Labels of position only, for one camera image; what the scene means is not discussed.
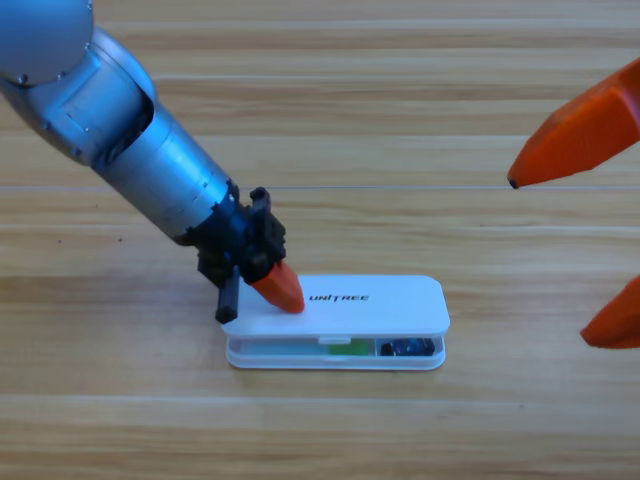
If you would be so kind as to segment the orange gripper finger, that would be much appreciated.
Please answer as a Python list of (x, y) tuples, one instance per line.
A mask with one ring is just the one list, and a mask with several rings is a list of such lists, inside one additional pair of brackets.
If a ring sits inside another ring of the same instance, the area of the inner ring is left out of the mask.
[(527, 140), (507, 173), (514, 189), (592, 170), (639, 142), (639, 61), (567, 102)]
[(639, 348), (639, 277), (631, 280), (580, 332), (592, 347)]

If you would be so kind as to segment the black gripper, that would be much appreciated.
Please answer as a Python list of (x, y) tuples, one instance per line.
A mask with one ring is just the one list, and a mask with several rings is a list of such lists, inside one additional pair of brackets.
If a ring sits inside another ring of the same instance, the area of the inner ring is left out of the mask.
[(284, 258), (283, 224), (271, 212), (269, 192), (251, 191), (244, 205), (231, 181), (223, 200), (211, 215), (187, 230), (188, 243), (198, 250), (198, 271), (219, 290), (215, 319), (229, 323), (237, 318), (239, 287), (245, 282), (267, 302), (292, 314), (305, 308), (297, 273)]

